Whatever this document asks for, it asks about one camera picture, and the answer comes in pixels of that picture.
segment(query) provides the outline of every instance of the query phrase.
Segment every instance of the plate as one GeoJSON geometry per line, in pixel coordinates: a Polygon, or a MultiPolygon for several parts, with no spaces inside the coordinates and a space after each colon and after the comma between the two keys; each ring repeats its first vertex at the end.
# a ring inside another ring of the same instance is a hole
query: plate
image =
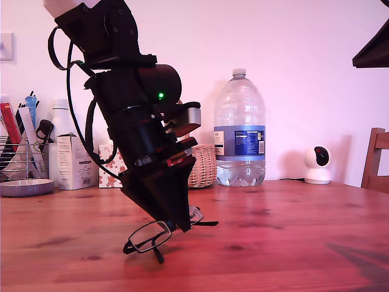
{"type": "Polygon", "coordinates": [[[52,179],[21,179],[0,183],[1,196],[21,198],[24,196],[40,196],[51,193],[54,189],[52,179]]]}

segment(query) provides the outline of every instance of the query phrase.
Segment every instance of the white bottle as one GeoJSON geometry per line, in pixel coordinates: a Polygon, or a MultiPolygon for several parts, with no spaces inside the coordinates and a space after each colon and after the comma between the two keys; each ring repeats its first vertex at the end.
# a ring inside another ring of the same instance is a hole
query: white bottle
{"type": "Polygon", "coordinates": [[[217,182],[257,186],[265,177],[265,104],[245,69],[234,69],[215,104],[217,182]]]}
{"type": "Polygon", "coordinates": [[[74,7],[79,6],[82,2],[89,8],[93,8],[100,0],[43,0],[43,6],[54,18],[57,18],[74,7]]]}
{"type": "Polygon", "coordinates": [[[54,129],[50,138],[54,143],[49,144],[49,178],[54,180],[54,186],[58,187],[58,147],[57,137],[63,134],[75,133],[74,123],[69,111],[67,99],[55,99],[53,101],[54,129]]]}

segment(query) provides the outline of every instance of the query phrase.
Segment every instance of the white security camera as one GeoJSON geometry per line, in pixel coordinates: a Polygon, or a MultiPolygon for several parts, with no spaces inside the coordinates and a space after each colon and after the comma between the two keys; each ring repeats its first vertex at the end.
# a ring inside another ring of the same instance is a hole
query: white security camera
{"type": "Polygon", "coordinates": [[[331,154],[322,146],[308,148],[305,151],[305,165],[309,168],[304,180],[308,184],[329,184],[331,175],[326,166],[331,154]]]}

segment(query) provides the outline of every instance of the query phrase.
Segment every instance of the wicker basket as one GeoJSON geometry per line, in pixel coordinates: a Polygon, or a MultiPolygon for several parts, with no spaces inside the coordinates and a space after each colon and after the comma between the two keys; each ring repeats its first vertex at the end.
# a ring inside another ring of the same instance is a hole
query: wicker basket
{"type": "Polygon", "coordinates": [[[192,149],[196,163],[189,175],[188,187],[208,187],[216,181],[215,146],[200,144],[192,149]]]}

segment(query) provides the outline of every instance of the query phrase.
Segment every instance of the paper box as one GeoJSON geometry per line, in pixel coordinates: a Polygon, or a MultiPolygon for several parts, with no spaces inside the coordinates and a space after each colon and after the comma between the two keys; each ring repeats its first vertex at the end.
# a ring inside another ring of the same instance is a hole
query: paper box
{"type": "Polygon", "coordinates": [[[86,152],[80,138],[58,136],[58,188],[78,190],[97,184],[97,165],[86,152]]]}
{"type": "MultiPolygon", "coordinates": [[[[99,145],[98,154],[100,155],[100,159],[107,160],[108,158],[110,158],[113,149],[113,145],[99,145]]],[[[124,172],[127,169],[123,158],[118,150],[114,160],[112,160],[110,163],[104,164],[104,166],[106,169],[108,169],[115,175],[120,172],[124,172]]],[[[115,179],[113,176],[107,174],[104,170],[99,168],[98,187],[122,187],[122,183],[120,182],[120,180],[115,179]]]]}

